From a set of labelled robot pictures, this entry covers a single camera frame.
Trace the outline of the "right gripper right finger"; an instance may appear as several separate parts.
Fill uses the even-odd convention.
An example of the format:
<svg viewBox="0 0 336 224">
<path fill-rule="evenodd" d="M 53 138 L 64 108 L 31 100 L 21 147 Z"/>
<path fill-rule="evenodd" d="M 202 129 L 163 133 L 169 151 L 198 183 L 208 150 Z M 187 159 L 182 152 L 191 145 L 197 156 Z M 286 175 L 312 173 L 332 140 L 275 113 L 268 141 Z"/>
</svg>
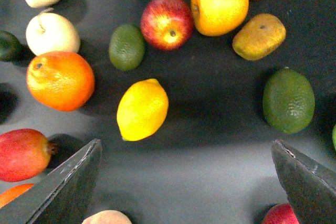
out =
<svg viewBox="0 0 336 224">
<path fill-rule="evenodd" d="M 335 223 L 335 172 L 282 140 L 271 155 L 299 223 Z"/>
</svg>

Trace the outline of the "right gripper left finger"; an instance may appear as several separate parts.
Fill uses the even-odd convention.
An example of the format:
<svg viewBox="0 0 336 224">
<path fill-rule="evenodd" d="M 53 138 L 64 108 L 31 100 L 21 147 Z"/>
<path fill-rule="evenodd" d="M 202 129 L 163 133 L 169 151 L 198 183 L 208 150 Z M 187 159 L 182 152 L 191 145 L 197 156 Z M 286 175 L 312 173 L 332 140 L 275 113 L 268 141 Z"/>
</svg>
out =
<svg viewBox="0 0 336 224">
<path fill-rule="evenodd" d="M 82 223 L 98 177 L 102 146 L 93 139 L 1 208 L 1 223 Z"/>
</svg>

